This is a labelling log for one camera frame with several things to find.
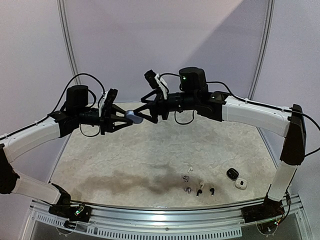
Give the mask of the purple earbud charging case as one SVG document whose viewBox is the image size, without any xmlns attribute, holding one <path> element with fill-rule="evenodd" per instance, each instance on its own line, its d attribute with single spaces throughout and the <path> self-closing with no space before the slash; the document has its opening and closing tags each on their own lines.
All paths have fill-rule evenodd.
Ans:
<svg viewBox="0 0 320 240">
<path fill-rule="evenodd" d="M 135 115 L 133 110 L 127 110 L 125 112 L 125 118 L 131 120 L 133 124 L 141 124 L 143 122 L 143 118 Z"/>
</svg>

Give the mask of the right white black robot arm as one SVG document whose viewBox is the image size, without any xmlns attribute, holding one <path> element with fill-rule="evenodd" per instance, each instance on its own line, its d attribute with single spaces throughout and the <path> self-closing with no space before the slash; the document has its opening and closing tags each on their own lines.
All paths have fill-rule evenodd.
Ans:
<svg viewBox="0 0 320 240">
<path fill-rule="evenodd" d="M 170 93 L 162 78 L 152 70 L 144 77 L 153 89 L 141 98 L 143 106 L 134 110 L 136 116 L 154 124 L 158 117 L 167 120 L 170 112 L 196 111 L 198 115 L 218 122 L 236 122 L 262 128 L 284 137 L 280 164 L 277 167 L 263 203 L 242 208 L 245 223 L 285 216 L 282 198 L 305 159 L 306 127 L 302 108 L 267 105 L 240 98 L 231 91 L 210 92 L 205 72 L 198 67 L 179 70 L 180 92 Z"/>
</svg>

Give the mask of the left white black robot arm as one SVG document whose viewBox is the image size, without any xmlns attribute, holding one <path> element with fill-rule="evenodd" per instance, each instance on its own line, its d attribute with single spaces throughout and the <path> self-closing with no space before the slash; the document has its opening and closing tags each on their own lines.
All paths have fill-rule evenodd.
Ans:
<svg viewBox="0 0 320 240">
<path fill-rule="evenodd" d="M 110 89 L 103 97 L 104 103 L 95 108 L 89 106 L 88 86 L 69 87 L 60 110 L 18 133 L 3 135 L 0 138 L 0 193 L 31 197 L 49 204 L 52 215 L 71 222 L 89 222 L 90 206 L 72 203 L 70 194 L 59 185 L 20 173 L 11 164 L 30 150 L 68 136 L 83 125 L 98 126 L 101 135 L 131 126 L 133 121 L 126 118 L 126 111 L 114 104 L 117 94 L 117 89 Z"/>
</svg>

